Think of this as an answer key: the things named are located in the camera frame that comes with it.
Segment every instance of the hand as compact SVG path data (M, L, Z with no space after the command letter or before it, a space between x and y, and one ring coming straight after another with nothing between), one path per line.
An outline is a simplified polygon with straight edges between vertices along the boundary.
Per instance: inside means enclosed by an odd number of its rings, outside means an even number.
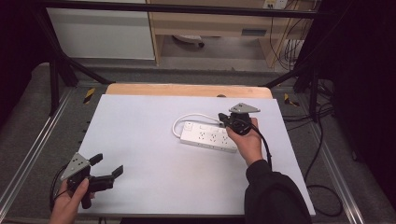
M251 118L251 123L259 128L257 119ZM227 127L226 130L228 136L233 139L238 146L239 152L245 159L247 166L255 161L263 160L262 139L254 130L250 130L246 135L239 135L229 127Z
M70 197L67 192L67 180L62 182L61 188L59 192L62 193L55 201L55 206L52 210L52 215L50 216L49 224L60 223L60 224L69 224L74 223L78 205L81 202L82 197L87 192L88 186L90 182L87 178L85 178L78 186L76 191L73 194L73 197Z

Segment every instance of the white cabinet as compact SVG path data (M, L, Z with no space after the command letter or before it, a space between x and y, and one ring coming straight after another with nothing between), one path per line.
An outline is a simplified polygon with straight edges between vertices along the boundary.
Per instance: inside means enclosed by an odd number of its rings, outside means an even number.
M146 3L145 0L106 2ZM147 12L48 8L48 13L69 57L154 60Z

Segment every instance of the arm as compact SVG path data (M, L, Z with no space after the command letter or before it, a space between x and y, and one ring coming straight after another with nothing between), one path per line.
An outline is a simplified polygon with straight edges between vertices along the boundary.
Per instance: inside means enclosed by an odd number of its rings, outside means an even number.
M251 119L258 127L258 121ZM311 223L303 196L286 175L271 171L262 157L262 140L251 130L238 135L230 128L227 134L233 139L247 163L245 194L246 223Z

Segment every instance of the gray carpet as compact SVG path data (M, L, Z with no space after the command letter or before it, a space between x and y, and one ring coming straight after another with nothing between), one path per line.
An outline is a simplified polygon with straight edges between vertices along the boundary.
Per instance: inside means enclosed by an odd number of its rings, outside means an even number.
M115 79L119 82L240 84L248 86L263 84L278 76L268 73L264 76L263 73L255 72L191 72L161 69L141 69L133 72L128 69L101 69L97 72L103 77ZM47 68L38 67L35 70L34 78L20 104L15 108L13 115L0 132L0 162L3 167L0 170L2 176L1 192L5 190L7 183L18 169L24 155L48 118L47 115L50 112L48 77ZM89 128L87 121L92 118L99 97L106 91L106 86L97 87L91 101L84 105L82 102L88 89L88 86L80 86L74 89L64 113L11 206L7 218L48 218L50 216L48 202L50 182L56 171L68 162L78 150L79 141L84 137L83 130ZM284 92L274 89L273 93L279 102L283 115L304 114L299 106L284 104ZM297 99L292 92L289 92L289 94L290 99ZM287 123L286 126L289 129L297 125L299 123ZM366 165L352 160L350 149L337 119L333 117L323 119L323 128L325 139L345 176L365 221L367 223L395 223L395 212L375 183ZM297 161L304 174L314 157L318 144L309 125L289 131L289 135ZM307 182L308 184L321 184L332 188L332 181L320 156L313 166ZM311 197L314 206L326 212L333 213L338 208L337 201L326 191L313 190ZM340 217L326 217L318 214L313 218L313 221L315 223L348 223L348 218L345 213Z

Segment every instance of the black stand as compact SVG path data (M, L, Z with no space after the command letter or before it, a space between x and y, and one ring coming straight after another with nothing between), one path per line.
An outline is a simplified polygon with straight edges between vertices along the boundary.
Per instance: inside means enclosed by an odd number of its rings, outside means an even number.
M79 70L85 75L93 78L94 80L102 84L111 84L114 81L109 81L99 75L95 74L93 71L84 67L80 63L77 63L73 59L69 58L62 50L56 34L53 28L49 25L50 18L46 18L47 13L44 13L44 8L41 6L30 5L30 12L37 25L40 27L44 36L47 38L50 48L52 49L51 54L53 60L49 62L50 70L50 89L51 89L51 110L49 115L52 116L59 106L59 83L58 75L64 81L64 84L69 87L76 87L78 84L78 79L72 68Z
M310 88L310 99L309 99L309 115L312 120L316 122L318 120L316 114L316 106L318 99L318 74L322 74L320 71L321 65L327 60L329 52L332 49L338 48L336 45L337 39L343 38L337 35L335 32L338 25L347 14L350 6L354 0L347 1L322 1L318 13L322 11L332 11L333 18L328 18L326 21L314 21L306 38L306 41L310 43L309 46L304 44L294 70L289 71L287 74L279 77L267 84L261 85L260 87L273 88L274 86L286 81L291 77L298 77L296 83L294 84L295 92L303 92L309 84Z

